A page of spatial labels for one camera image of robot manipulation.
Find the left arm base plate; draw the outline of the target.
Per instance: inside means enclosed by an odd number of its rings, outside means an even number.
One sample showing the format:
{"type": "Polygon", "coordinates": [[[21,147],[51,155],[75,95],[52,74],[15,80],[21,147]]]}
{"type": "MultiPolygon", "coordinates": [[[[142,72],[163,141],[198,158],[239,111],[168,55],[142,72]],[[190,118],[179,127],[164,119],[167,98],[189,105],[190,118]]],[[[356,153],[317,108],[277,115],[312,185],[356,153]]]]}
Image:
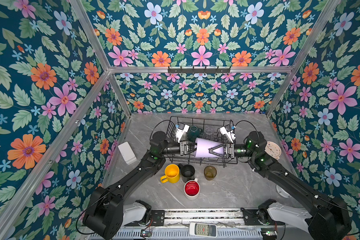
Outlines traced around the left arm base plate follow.
{"type": "Polygon", "coordinates": [[[151,211],[151,226],[162,227],[165,224],[166,211],[152,210],[151,211]]]}

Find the amber glass cup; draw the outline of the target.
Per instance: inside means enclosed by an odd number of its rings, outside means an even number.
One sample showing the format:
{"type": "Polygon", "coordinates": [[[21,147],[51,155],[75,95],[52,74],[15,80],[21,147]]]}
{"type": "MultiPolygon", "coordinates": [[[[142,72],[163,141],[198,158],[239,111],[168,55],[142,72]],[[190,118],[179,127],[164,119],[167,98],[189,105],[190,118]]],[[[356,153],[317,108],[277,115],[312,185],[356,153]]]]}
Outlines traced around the amber glass cup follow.
{"type": "Polygon", "coordinates": [[[205,167],[204,176],[206,180],[212,181],[217,176],[217,169],[213,166],[205,167]]]}

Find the aluminium frame post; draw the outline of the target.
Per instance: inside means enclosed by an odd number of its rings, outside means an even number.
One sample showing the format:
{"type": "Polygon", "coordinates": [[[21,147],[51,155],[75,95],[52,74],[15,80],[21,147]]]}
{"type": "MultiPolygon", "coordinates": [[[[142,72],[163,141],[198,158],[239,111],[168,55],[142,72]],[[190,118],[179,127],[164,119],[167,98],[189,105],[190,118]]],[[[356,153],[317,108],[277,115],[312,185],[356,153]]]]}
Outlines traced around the aluminium frame post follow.
{"type": "Polygon", "coordinates": [[[95,34],[95,30],[93,28],[93,25],[90,21],[90,18],[88,17],[88,14],[86,13],[86,10],[84,8],[84,5],[82,1],[70,1],[71,6],[73,10],[75,11],[75,14],[88,38],[88,41],[90,45],[92,46],[93,50],[95,51],[95,55],[100,61],[100,65],[102,66],[103,71],[105,74],[111,75],[110,84],[115,90],[116,96],[121,104],[121,107],[127,117],[129,119],[131,117],[131,110],[128,107],[127,101],[125,99],[125,96],[122,92],[122,89],[120,85],[117,83],[116,77],[113,73],[110,72],[110,62],[106,57],[105,51],[100,44],[100,41],[98,37],[95,34]]]}

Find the black hook rail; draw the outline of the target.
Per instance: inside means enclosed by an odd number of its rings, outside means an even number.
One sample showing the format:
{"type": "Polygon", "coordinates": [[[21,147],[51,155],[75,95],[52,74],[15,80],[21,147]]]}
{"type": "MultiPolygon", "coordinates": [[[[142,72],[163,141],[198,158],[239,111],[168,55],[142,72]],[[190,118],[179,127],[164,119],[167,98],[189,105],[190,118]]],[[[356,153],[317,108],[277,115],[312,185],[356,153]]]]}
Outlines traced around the black hook rail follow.
{"type": "Polygon", "coordinates": [[[168,67],[168,73],[173,74],[226,74],[231,67],[168,67]]]}

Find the white remote control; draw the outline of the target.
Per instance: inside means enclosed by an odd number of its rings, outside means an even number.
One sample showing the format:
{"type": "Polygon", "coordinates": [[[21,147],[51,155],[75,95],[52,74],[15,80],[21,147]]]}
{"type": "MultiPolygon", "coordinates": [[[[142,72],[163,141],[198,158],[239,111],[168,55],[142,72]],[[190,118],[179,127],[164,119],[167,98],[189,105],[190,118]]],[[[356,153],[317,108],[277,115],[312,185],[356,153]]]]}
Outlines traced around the white remote control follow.
{"type": "Polygon", "coordinates": [[[218,236],[217,226],[206,223],[190,223],[189,233],[196,237],[216,238],[218,236]]]}

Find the yellow mug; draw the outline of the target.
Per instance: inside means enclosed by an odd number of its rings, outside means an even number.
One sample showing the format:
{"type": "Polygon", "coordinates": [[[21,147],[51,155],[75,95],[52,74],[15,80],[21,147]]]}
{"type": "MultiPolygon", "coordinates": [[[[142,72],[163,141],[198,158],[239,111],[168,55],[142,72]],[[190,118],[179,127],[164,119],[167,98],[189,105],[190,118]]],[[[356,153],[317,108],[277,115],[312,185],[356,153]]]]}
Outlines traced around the yellow mug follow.
{"type": "Polygon", "coordinates": [[[161,183],[175,184],[180,180],[180,168],[171,164],[165,168],[165,175],[160,178],[161,183]]]}

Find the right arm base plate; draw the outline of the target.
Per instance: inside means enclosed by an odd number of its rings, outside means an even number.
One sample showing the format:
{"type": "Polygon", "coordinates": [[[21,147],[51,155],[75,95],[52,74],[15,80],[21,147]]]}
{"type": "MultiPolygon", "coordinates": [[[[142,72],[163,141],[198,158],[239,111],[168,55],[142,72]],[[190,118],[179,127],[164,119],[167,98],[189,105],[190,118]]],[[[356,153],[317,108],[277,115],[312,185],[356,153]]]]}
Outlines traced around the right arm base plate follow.
{"type": "Polygon", "coordinates": [[[246,225],[277,225],[284,226],[285,223],[274,221],[266,210],[240,208],[246,225]]]}

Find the red inside white mug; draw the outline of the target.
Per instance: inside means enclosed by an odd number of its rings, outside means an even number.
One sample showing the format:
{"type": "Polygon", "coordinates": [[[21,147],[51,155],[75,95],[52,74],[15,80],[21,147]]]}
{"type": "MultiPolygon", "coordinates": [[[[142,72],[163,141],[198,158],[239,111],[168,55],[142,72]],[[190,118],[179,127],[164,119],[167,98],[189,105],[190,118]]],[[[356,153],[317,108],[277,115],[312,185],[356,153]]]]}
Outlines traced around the red inside white mug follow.
{"type": "Polygon", "coordinates": [[[186,195],[186,198],[191,201],[195,200],[199,196],[200,190],[201,187],[198,178],[195,178],[194,180],[189,180],[184,185],[184,193],[186,195]]]}

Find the black mug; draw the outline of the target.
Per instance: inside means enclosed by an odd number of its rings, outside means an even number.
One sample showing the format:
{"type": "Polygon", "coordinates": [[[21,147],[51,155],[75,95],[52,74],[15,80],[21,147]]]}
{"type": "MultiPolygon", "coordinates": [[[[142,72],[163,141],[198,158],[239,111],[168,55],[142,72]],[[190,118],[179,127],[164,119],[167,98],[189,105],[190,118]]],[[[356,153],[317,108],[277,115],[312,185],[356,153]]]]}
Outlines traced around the black mug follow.
{"type": "Polygon", "coordinates": [[[196,170],[192,165],[178,164],[181,179],[184,183],[195,179],[196,170]]]}

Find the clear glass cup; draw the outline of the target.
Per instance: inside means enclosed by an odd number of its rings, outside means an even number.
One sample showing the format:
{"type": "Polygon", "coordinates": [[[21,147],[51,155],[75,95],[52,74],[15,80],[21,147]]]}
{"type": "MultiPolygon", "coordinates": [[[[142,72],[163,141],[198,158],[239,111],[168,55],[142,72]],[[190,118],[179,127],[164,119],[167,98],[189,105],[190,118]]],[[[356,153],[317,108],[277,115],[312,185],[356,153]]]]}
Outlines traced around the clear glass cup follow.
{"type": "Polygon", "coordinates": [[[207,140],[213,140],[214,139],[214,130],[210,127],[204,128],[203,138],[207,139],[207,140]]]}

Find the lilac cup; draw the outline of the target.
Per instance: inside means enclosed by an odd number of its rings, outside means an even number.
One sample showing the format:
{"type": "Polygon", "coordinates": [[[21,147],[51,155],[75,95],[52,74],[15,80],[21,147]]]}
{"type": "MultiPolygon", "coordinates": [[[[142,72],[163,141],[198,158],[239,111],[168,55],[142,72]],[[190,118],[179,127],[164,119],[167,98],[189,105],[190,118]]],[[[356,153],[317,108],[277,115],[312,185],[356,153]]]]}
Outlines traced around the lilac cup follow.
{"type": "MultiPolygon", "coordinates": [[[[201,138],[197,138],[196,143],[197,143],[197,154],[196,154],[195,158],[216,158],[213,155],[209,154],[208,148],[222,144],[219,142],[214,142],[214,141],[205,140],[205,139],[201,139],[201,138]]],[[[215,150],[215,152],[222,153],[224,151],[223,151],[223,149],[218,149],[218,150],[215,150]]]]}

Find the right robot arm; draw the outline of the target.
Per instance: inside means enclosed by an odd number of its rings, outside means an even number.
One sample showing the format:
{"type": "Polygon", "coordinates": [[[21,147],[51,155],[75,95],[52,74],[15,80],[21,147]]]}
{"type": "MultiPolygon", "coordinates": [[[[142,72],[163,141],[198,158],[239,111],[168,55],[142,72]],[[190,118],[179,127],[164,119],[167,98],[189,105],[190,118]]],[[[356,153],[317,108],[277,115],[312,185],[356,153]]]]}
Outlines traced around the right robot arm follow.
{"type": "Polygon", "coordinates": [[[266,152],[267,143],[262,133],[252,131],[243,144],[218,144],[208,152],[218,157],[247,158],[253,172],[281,187],[305,208],[301,213],[269,199],[258,207],[260,223],[283,222],[309,233],[314,240],[343,239],[352,229],[344,200],[332,199],[291,174],[266,152]]]}

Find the white rectangular box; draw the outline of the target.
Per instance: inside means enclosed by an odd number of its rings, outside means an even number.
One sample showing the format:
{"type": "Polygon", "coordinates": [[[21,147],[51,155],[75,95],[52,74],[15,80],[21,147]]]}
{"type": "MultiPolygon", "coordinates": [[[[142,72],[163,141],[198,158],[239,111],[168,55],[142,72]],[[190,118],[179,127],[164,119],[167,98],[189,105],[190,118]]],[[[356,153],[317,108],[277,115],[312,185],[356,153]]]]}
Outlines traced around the white rectangular box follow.
{"type": "Polygon", "coordinates": [[[131,165],[137,161],[137,157],[128,142],[124,142],[118,146],[119,152],[127,165],[131,165]]]}

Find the green mug cream inside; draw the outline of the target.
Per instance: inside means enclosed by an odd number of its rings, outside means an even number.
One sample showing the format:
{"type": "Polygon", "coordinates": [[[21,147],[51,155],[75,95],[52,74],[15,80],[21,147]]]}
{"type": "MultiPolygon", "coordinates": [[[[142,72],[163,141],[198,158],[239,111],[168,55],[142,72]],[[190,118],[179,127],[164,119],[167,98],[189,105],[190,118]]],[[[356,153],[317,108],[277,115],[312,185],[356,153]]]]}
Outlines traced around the green mug cream inside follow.
{"type": "Polygon", "coordinates": [[[198,126],[191,126],[187,132],[187,137],[190,142],[195,142],[197,138],[203,133],[203,129],[200,129],[198,126]]]}

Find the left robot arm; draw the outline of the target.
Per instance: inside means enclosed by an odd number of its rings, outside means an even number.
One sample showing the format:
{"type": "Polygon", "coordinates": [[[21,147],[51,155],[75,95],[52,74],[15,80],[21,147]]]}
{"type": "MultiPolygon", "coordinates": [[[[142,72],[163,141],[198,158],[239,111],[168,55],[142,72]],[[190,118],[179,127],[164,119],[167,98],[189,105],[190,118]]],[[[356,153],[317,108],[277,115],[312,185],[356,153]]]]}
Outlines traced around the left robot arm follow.
{"type": "Polygon", "coordinates": [[[84,210],[83,224],[105,240],[112,239],[119,229],[131,223],[141,225],[151,221],[152,207],[144,201],[125,205],[125,200],[165,164],[166,156],[191,153],[194,142],[171,141],[158,131],[150,139],[150,148],[138,165],[121,180],[106,188],[98,187],[84,210]]]}

